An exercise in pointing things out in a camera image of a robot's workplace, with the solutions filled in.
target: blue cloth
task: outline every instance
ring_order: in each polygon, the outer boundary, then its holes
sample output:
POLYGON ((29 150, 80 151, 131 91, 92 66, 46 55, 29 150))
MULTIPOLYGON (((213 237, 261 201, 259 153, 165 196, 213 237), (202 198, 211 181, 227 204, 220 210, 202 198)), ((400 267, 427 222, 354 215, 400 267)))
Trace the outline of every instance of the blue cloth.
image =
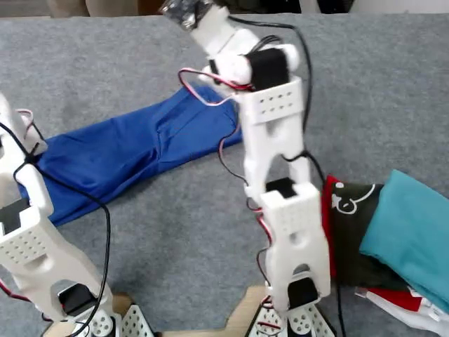
POLYGON ((449 200, 392 171, 360 252, 378 259, 449 312, 449 200))
MULTIPOLYGON (((209 101, 220 99, 210 88, 197 91, 209 101)), ((132 184, 216 151, 221 137, 235 125, 231 103, 206 107, 182 89, 151 107, 48 139, 38 165, 108 202, 132 184)), ((237 133, 225 145, 240 140, 237 133)), ((80 194, 50 180, 45 183, 55 208, 51 220, 57 226, 98 208, 80 194)))

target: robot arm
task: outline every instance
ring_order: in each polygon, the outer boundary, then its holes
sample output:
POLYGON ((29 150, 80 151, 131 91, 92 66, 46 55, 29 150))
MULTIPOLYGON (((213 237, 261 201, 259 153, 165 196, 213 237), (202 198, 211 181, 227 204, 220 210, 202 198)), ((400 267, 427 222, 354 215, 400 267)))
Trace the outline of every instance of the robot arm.
POLYGON ((228 10, 211 0, 168 0, 162 12, 207 52, 209 66, 204 72, 253 85, 252 91, 233 92, 200 76, 239 104, 245 192, 262 207, 272 241, 266 257, 267 293, 278 314, 288 317, 330 293, 320 193, 310 182, 307 159, 290 162, 288 177, 267 182, 274 157, 291 158, 304 150, 302 82, 293 74, 299 65, 297 49, 267 46, 265 51, 249 53, 259 39, 247 29, 232 27, 228 10))

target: folded garment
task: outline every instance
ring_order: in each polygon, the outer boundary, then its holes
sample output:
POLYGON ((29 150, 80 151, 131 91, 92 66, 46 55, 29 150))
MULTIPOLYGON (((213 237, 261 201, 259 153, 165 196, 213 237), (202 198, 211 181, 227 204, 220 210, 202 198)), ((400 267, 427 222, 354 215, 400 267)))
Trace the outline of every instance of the folded garment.
MULTIPOLYGON (((197 88, 207 100, 219 100, 208 87, 197 88)), ((236 126, 231 103, 207 107, 185 89, 173 97, 92 126, 47 140, 38 165, 64 183, 108 202, 132 184, 197 159, 217 149, 236 126)), ((225 146, 241 140, 230 137, 225 146)), ((98 208, 96 203, 45 179, 62 225, 98 208)))
POLYGON ((348 286, 407 291, 408 285, 388 266, 358 252, 382 187, 342 182, 333 185, 330 218, 337 278, 348 286))
POLYGON ((366 298, 411 328, 432 331, 440 337, 449 337, 449 316, 431 303, 423 301, 418 311, 414 312, 394 305, 370 291, 366 293, 366 298))
POLYGON ((449 200, 392 171, 360 246, 449 312, 449 200))

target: gray carpet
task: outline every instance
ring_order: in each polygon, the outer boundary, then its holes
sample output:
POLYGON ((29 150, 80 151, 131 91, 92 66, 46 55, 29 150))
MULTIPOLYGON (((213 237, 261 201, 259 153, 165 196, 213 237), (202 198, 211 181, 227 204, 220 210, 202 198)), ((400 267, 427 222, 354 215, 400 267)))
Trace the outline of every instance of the gray carpet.
MULTIPOLYGON (((309 41, 316 91, 307 144, 327 172, 384 182, 400 169, 449 196, 449 15, 264 19, 300 25, 309 41)), ((164 18, 2 20, 0 32, 0 90, 33 109, 47 136, 163 100, 180 87, 177 69, 205 63, 164 18)), ((242 146, 226 158, 240 167, 242 146)), ((255 253, 264 235, 244 200, 215 155, 127 191, 110 203, 112 289, 129 292, 157 330, 224 326, 246 287, 262 282, 255 253)), ((60 230, 102 266, 101 211, 60 230)), ((352 289, 343 300, 348 336, 433 336, 352 289)), ((337 326, 334 295, 322 304, 337 326)), ((32 305, 1 298, 0 326, 2 337, 37 336, 45 324, 32 305)))

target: red fabric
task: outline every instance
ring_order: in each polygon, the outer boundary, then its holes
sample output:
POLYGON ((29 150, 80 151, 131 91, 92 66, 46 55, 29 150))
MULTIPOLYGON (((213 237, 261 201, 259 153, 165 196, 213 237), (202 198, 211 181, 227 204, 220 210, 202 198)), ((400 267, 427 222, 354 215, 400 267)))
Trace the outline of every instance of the red fabric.
MULTIPOLYGON (((329 244, 329 263, 330 263, 330 276, 335 278, 335 259, 334 259, 334 246, 331 232, 331 217, 330 210, 332 207, 332 188, 333 184, 340 182, 336 177, 328 176, 326 183, 321 193, 321 224, 324 229, 324 234, 329 244)), ((383 299, 397 305, 403 309, 417 312, 421 305, 422 298, 413 297, 409 291, 392 291, 386 289, 369 288, 368 291, 375 293, 383 299)))
POLYGON ((371 291, 383 299, 406 310, 418 312, 420 309, 422 297, 413 297, 409 291, 393 291, 376 288, 370 288, 368 291, 371 291))
POLYGON ((330 231, 330 208, 332 207, 332 187, 334 183, 338 183, 339 180, 335 177, 328 176, 326 183, 321 193, 321 224, 324 229, 324 234, 329 244, 329 263, 330 263, 330 276, 335 278, 335 259, 334 259, 334 244, 332 240, 332 232, 330 231))

